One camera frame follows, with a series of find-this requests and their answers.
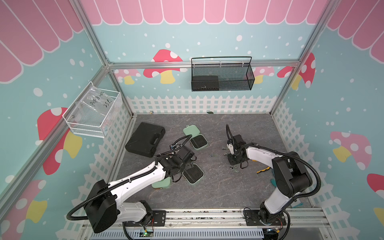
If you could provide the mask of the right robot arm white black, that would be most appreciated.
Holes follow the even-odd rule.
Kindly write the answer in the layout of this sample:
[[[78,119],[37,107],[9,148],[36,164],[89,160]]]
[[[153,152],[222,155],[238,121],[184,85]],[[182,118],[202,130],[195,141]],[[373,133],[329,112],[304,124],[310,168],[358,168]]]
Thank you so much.
[[[321,177],[313,166],[296,152],[283,153],[258,144],[247,144],[241,135],[227,133],[228,159],[231,165],[248,160],[273,169],[276,188],[260,205],[259,219],[271,225],[294,201],[315,195],[321,189]]]

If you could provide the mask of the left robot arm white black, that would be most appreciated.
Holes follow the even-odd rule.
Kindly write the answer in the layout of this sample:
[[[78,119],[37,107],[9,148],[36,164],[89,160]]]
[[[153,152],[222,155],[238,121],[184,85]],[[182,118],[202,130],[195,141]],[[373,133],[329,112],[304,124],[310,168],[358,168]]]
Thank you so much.
[[[146,201],[126,203],[142,189],[165,180],[173,179],[193,167],[195,153],[189,148],[178,147],[159,155],[145,168],[120,180],[96,182],[85,201],[67,213],[69,221],[89,221],[94,233],[101,233],[115,223],[134,222],[146,227],[154,220],[154,211]]]

